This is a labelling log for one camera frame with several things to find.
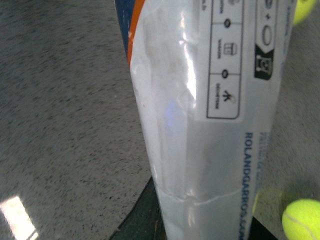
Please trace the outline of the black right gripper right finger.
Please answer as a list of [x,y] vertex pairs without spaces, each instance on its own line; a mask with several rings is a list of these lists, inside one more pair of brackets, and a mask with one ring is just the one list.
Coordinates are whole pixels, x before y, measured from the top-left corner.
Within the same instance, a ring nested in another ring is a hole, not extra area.
[[252,217],[248,240],[278,240],[254,216]]

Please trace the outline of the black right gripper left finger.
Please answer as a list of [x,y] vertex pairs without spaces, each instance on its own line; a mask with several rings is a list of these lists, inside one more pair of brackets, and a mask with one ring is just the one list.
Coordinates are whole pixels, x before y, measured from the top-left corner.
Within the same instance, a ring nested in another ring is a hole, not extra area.
[[156,194],[150,178],[134,207],[112,233],[111,240],[166,240],[166,231]]

